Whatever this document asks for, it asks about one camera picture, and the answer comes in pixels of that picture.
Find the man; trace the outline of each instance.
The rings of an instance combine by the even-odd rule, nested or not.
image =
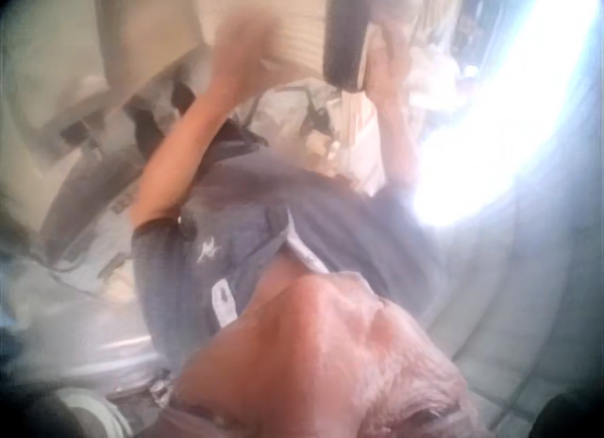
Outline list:
[[[478,436],[463,378],[413,318],[433,298],[435,258],[405,205],[405,44],[389,24],[372,41],[388,185],[366,198],[227,121],[270,84],[270,33],[244,17],[223,30],[207,91],[151,157],[132,209],[145,318],[179,375],[149,435]]]

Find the gray polo shirt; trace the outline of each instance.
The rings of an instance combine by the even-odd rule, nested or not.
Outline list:
[[[404,192],[363,196],[268,149],[222,160],[193,187],[179,222],[151,221],[132,238],[145,320],[174,371],[237,318],[285,244],[313,271],[360,273],[417,318],[436,294],[434,246]]]

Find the raised arm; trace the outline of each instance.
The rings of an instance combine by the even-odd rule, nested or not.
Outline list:
[[[365,90],[377,109],[381,157],[389,183],[412,187],[417,153],[408,128],[403,81],[411,68],[409,47],[394,23],[382,24],[369,45]]]
[[[199,163],[229,113],[274,78],[260,62],[273,28],[273,20],[244,15],[219,30],[208,90],[197,97],[144,168],[130,213],[134,227],[178,217]]]

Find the hand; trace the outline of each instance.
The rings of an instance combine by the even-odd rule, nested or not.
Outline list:
[[[221,106],[232,110],[282,79],[262,64],[271,51],[276,25],[267,15],[245,13],[226,20],[218,29],[209,93]]]
[[[411,70],[409,45],[400,27],[385,21],[369,41],[365,93],[378,110],[404,105],[402,85]]]

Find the person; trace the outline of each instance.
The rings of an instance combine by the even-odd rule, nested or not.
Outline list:
[[[151,156],[131,209],[145,320],[177,376],[145,436],[482,436],[463,377],[417,322],[438,258],[407,206],[404,41],[391,23],[371,41],[388,181],[369,198],[228,121],[274,83],[261,62],[273,30],[223,27],[208,89]]]

